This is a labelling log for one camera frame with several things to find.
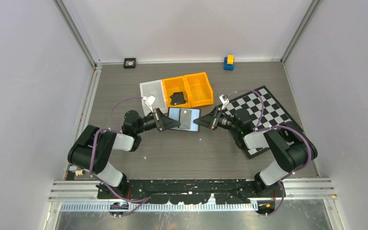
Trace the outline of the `dark grey credit card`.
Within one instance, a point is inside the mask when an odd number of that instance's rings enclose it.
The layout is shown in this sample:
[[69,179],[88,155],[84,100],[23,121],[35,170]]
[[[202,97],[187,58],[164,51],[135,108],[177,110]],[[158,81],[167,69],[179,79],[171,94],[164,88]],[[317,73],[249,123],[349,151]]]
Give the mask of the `dark grey credit card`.
[[186,101],[186,95],[184,92],[178,92],[177,93],[177,97],[180,99],[180,100],[185,100]]

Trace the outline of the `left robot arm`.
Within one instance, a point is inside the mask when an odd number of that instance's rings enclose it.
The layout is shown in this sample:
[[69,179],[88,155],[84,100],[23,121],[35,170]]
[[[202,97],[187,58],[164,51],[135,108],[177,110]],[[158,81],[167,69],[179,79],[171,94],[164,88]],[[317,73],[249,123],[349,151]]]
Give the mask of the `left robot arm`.
[[128,191],[127,176],[117,170],[110,162],[113,150],[133,152],[141,143],[140,133],[156,129],[159,132],[180,126],[180,121],[169,118],[159,108],[141,117],[137,111],[130,110],[124,115],[122,132],[85,127],[68,153],[68,162],[107,183],[109,192],[116,198],[123,198]]

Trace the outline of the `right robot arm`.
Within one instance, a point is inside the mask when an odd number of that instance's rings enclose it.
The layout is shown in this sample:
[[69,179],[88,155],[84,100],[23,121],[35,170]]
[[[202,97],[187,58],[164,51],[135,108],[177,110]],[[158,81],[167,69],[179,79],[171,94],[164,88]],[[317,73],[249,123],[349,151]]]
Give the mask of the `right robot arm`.
[[268,196],[275,184],[306,167],[317,156],[315,146],[292,122],[256,129],[256,123],[246,109],[237,110],[230,116],[217,106],[209,114],[195,119],[194,123],[211,130],[220,127],[229,131],[236,146],[244,153],[254,149],[271,150],[275,160],[254,176],[253,187],[259,196]]

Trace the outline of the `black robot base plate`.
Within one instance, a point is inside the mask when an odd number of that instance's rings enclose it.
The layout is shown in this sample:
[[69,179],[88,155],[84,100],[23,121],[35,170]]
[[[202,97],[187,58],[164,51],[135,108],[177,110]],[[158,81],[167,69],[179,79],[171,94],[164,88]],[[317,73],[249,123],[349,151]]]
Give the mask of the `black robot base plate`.
[[98,199],[119,196],[136,204],[173,205],[205,204],[214,199],[216,204],[246,204],[251,198],[280,200],[285,197],[283,186],[265,186],[247,179],[131,179],[126,187],[107,187],[97,184]]

